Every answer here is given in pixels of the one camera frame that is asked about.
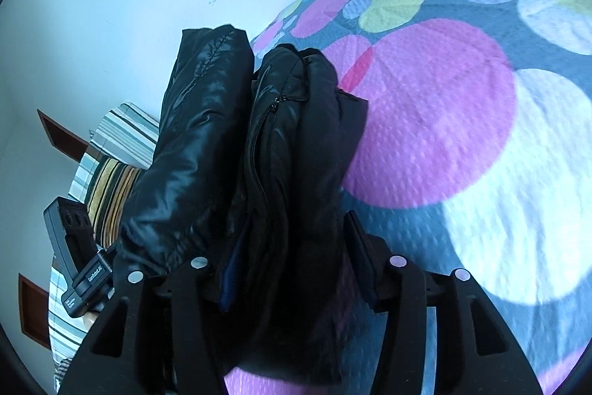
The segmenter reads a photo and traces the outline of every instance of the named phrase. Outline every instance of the brown striped fabric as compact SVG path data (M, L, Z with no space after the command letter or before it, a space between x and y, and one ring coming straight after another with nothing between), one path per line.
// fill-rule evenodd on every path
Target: brown striped fabric
M104 156L90 181L87 198L88 216L95 230L95 241L104 249L117 239L121 212L141 168Z

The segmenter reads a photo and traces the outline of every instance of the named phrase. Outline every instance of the blue bedsheet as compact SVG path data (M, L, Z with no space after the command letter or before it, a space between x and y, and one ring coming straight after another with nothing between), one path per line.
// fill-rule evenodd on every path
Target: blue bedsheet
M296 0L253 49L281 42L369 100L344 208L425 270L467 268L552 393L592 335L592 0ZM339 300L329 393L362 395L386 318L351 273Z

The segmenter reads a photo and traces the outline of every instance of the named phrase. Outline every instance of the bed sheet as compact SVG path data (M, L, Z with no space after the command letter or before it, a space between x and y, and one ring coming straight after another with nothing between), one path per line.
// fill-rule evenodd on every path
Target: bed sheet
M552 393L592 335L592 0L295 0L253 40L259 62L283 42L369 100L344 208L425 270L469 270ZM329 393L369 393L386 317L351 272L340 303Z

